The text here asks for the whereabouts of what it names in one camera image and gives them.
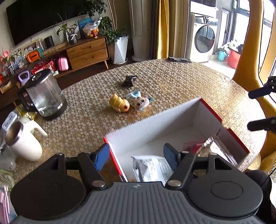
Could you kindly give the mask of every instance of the green plant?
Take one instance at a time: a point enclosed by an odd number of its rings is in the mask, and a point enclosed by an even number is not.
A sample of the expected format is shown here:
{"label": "green plant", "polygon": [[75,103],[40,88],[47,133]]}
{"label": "green plant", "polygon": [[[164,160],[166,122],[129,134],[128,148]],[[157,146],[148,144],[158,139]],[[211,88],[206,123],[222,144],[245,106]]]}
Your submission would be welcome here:
{"label": "green plant", "polygon": [[9,48],[9,51],[3,51],[2,48],[2,55],[0,55],[2,62],[6,64],[8,67],[15,63],[15,56],[19,56],[19,54],[14,53],[12,47]]}
{"label": "green plant", "polygon": [[115,43],[120,37],[128,37],[128,34],[125,31],[113,31],[113,30],[106,30],[105,36],[107,38],[107,44]]}
{"label": "green plant", "polygon": [[75,23],[73,25],[71,25],[70,27],[68,27],[67,25],[67,16],[65,15],[66,17],[66,23],[64,23],[63,19],[61,18],[61,16],[59,15],[59,17],[62,19],[62,22],[63,22],[63,25],[58,25],[60,28],[57,30],[57,37],[59,38],[59,33],[60,31],[63,31],[63,34],[67,33],[68,35],[71,35],[71,34],[74,34],[75,33],[75,30],[77,28],[77,26],[79,25],[79,15],[75,21]]}
{"label": "green plant", "polygon": [[94,16],[95,12],[101,15],[102,12],[106,13],[106,6],[104,0],[83,0],[83,13],[87,13],[90,17]]}
{"label": "green plant", "polygon": [[112,21],[108,16],[105,16],[101,19],[101,22],[99,24],[99,28],[102,31],[106,31],[106,30],[112,30]]}
{"label": "green plant", "polygon": [[109,17],[105,16],[101,19],[99,28],[104,31],[104,35],[107,38],[107,43],[115,43],[120,37],[128,37],[128,34],[125,31],[119,31],[112,29],[112,21]]}

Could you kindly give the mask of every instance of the yellow toy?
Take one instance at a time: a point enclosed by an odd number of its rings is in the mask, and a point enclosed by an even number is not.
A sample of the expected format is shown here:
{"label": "yellow toy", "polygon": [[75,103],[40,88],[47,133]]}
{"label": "yellow toy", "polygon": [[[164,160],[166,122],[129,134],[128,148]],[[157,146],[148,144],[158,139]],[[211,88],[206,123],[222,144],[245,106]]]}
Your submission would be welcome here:
{"label": "yellow toy", "polygon": [[116,94],[113,94],[113,96],[110,98],[109,104],[115,111],[120,113],[127,112],[130,107],[129,102],[126,99],[122,99]]}

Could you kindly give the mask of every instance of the tv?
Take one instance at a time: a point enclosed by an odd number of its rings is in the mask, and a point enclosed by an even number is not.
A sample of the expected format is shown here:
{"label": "tv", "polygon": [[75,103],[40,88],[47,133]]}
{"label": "tv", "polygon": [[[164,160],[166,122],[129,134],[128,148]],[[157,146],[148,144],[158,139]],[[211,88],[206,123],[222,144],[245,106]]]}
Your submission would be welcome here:
{"label": "tv", "polygon": [[6,8],[10,32],[17,45],[63,20],[77,17],[80,0],[17,0]]}

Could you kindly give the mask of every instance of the woven tablecloth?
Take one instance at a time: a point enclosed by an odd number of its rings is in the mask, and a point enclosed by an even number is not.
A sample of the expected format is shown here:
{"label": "woven tablecloth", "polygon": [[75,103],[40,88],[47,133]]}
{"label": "woven tablecloth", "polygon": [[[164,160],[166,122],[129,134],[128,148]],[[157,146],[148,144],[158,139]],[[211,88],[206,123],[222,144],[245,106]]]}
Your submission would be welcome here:
{"label": "woven tablecloth", "polygon": [[[126,75],[138,76],[135,87],[121,87]],[[109,106],[114,93],[123,97],[135,89],[139,89],[142,96],[153,97],[144,111],[135,112],[131,107],[129,112],[118,113]],[[257,157],[266,138],[266,131],[249,132],[246,127],[249,121],[265,118],[259,103],[249,99],[248,92],[233,80],[198,63],[167,60],[134,63],[91,76],[63,92],[68,101],[64,114],[52,121],[37,119],[49,135],[45,138],[35,132],[43,149],[41,159],[30,162],[19,157],[14,172],[16,182],[56,152],[72,157],[80,152],[95,151],[110,131],[197,97],[203,98],[222,118],[223,125],[231,128],[250,150],[240,166],[241,171]],[[69,174],[78,176],[76,171]],[[120,181],[111,159],[101,174],[107,182]]]}

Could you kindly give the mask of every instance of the tv stand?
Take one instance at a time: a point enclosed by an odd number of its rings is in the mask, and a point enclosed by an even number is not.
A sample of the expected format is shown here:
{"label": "tv stand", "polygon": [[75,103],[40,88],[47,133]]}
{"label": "tv stand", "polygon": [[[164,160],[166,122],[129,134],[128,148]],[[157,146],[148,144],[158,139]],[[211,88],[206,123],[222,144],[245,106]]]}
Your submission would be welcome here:
{"label": "tv stand", "polygon": [[[104,36],[98,36],[98,38],[80,39],[74,45],[66,45],[65,47],[44,55],[41,60],[48,58],[55,58],[57,60],[61,56],[68,59],[69,69],[67,71],[59,71],[59,74],[54,76],[55,79],[99,62],[104,62],[106,68],[108,69],[106,61],[110,58],[110,55],[106,42],[107,39]],[[30,63],[24,70],[28,70],[30,72],[35,64],[41,60]],[[17,92],[19,89],[16,86],[16,83],[19,82],[19,80],[17,76],[18,73],[15,73],[13,76],[4,80],[3,85],[6,85],[9,81],[11,81],[12,88],[6,93],[0,93],[0,109],[18,99]]]}

